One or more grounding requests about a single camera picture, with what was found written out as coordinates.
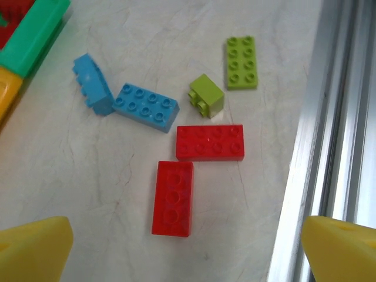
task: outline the yellow plastic object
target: yellow plastic object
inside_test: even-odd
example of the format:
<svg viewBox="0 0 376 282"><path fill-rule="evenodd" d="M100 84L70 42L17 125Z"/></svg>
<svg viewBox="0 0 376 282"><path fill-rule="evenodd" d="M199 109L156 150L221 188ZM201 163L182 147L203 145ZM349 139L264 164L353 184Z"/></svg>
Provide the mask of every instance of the yellow plastic object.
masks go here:
<svg viewBox="0 0 376 282"><path fill-rule="evenodd" d="M0 66L0 120L13 102L23 79Z"/></svg>
<svg viewBox="0 0 376 282"><path fill-rule="evenodd" d="M0 281L59 281L72 244L66 217L0 231Z"/></svg>
<svg viewBox="0 0 376 282"><path fill-rule="evenodd" d="M376 281L376 229L311 216L301 242L316 282Z"/></svg>

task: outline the white table surface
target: white table surface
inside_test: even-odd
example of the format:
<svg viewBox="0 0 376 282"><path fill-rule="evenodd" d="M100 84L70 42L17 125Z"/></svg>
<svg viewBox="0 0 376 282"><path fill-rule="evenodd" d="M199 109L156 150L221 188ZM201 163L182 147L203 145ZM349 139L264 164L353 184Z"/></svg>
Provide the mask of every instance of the white table surface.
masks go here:
<svg viewBox="0 0 376 282"><path fill-rule="evenodd" d="M72 0L66 25L0 134L0 229L68 216L61 281L264 281L273 250L321 1ZM224 89L223 44L256 38L257 90L225 91L203 119L189 83ZM71 68L89 52L125 82L177 99L168 134L96 116ZM194 163L192 235L151 235L156 168L177 125L244 125L242 162Z"/></svg>

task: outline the blue 2x4 brick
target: blue 2x4 brick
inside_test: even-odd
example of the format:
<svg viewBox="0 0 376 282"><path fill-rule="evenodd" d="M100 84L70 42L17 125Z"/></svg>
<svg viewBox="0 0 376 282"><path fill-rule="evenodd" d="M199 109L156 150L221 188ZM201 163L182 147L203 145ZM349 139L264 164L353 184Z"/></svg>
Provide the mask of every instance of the blue 2x4 brick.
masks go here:
<svg viewBox="0 0 376 282"><path fill-rule="evenodd" d="M113 108L127 118L165 133L169 132L179 111L176 100L128 83L123 86Z"/></svg>
<svg viewBox="0 0 376 282"><path fill-rule="evenodd" d="M87 97L86 105L93 108L97 115L107 116L113 113L113 96L98 65L89 54L75 59L74 63L76 80L81 85L82 95Z"/></svg>

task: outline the blue brick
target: blue brick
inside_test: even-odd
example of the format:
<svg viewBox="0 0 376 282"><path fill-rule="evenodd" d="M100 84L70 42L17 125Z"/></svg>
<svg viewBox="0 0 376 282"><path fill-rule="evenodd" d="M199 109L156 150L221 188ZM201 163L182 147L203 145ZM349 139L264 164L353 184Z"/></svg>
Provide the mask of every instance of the blue brick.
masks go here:
<svg viewBox="0 0 376 282"><path fill-rule="evenodd" d="M75 59L74 63L73 71L81 85L81 93L86 97L86 105L93 108L97 115L113 113L114 98L98 65L89 54Z"/></svg>
<svg viewBox="0 0 376 282"><path fill-rule="evenodd" d="M179 105L166 96L125 84L113 104L114 110L127 118L168 133Z"/></svg>

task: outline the metal rail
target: metal rail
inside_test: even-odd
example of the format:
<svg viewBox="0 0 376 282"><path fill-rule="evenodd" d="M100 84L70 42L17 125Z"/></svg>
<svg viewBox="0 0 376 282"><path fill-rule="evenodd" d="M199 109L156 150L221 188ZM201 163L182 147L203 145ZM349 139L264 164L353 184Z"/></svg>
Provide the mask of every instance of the metal rail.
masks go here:
<svg viewBox="0 0 376 282"><path fill-rule="evenodd" d="M299 242L305 217L376 228L375 33L373 0L324 1L269 282L314 281Z"/></svg>

